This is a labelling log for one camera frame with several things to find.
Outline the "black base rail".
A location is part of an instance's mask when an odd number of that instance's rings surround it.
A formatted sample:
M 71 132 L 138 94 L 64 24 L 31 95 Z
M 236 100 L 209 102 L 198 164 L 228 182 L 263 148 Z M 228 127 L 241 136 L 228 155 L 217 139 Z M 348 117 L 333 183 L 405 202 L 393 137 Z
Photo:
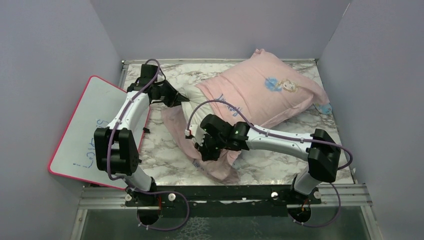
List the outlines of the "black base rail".
M 125 206 L 163 218 L 287 217 L 288 208 L 318 205 L 315 188 L 308 198 L 283 185 L 158 185 L 153 194 L 126 189 Z

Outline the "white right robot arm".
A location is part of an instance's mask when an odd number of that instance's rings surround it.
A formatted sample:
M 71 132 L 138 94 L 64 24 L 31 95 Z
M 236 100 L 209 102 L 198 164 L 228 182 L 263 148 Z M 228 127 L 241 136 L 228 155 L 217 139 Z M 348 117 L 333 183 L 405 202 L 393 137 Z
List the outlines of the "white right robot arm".
M 265 150 L 307 162 L 288 190 L 289 199 L 296 204 L 306 200 L 319 184 L 336 180 L 341 150 L 322 129 L 313 133 L 288 133 L 244 121 L 230 124 L 208 114 L 200 124 L 190 124 L 184 134 L 194 142 L 203 161 L 216 161 L 221 150 Z

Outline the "blue plastic object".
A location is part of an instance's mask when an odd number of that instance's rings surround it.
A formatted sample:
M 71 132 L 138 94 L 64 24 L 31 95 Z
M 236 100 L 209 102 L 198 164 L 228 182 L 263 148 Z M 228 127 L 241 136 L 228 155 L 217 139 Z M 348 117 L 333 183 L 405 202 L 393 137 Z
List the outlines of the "blue plastic object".
M 330 103 L 326 104 L 313 104 L 314 108 L 322 115 L 331 115 L 333 113 L 333 108 Z

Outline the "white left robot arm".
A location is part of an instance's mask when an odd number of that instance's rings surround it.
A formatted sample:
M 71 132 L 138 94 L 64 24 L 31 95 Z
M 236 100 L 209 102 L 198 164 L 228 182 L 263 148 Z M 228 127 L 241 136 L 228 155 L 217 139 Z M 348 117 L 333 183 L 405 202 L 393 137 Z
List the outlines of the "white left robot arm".
M 167 81 L 160 63 L 147 60 L 141 66 L 140 77 L 127 88 L 125 101 L 114 119 L 94 131 L 97 168 L 106 172 L 110 180 L 123 180 L 128 187 L 139 189 L 138 199 L 144 205 L 155 203 L 154 179 L 139 167 L 141 160 L 133 130 L 151 104 L 172 108 L 188 101 Z

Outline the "white pillow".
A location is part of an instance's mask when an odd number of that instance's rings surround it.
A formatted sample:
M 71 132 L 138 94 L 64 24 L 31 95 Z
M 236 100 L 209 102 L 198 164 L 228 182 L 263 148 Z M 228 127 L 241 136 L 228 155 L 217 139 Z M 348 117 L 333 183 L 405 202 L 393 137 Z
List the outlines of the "white pillow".
M 177 130 L 184 132 L 184 129 L 186 129 L 187 127 L 187 121 L 189 120 L 195 108 L 203 102 L 206 102 L 208 99 L 203 94 L 203 92 L 194 85 L 185 85 L 179 88 L 178 91 L 181 95 L 189 99 L 189 101 L 181 103 L 182 116 L 179 117 L 180 123 L 177 127 Z M 202 120 L 209 114 L 214 114 L 214 111 L 211 105 L 209 103 L 206 103 L 195 111 L 190 123 L 194 125 L 199 125 Z

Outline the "pink-framed whiteboard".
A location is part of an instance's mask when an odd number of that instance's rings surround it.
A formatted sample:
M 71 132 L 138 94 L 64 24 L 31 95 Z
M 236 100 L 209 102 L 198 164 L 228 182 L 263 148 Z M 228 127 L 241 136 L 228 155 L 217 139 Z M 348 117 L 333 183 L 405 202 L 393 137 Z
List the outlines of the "pink-framed whiteboard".
M 96 75 L 91 76 L 50 160 L 49 172 L 106 187 L 124 189 L 130 184 L 149 191 L 152 178 L 140 166 L 131 176 L 111 180 L 106 171 L 98 169 L 96 161 L 95 130 L 113 128 L 127 103 L 131 105 L 118 127 L 132 131 L 135 153 L 140 152 L 150 114 L 150 100 L 146 93 L 131 100 L 135 95 L 135 92 L 126 93 Z

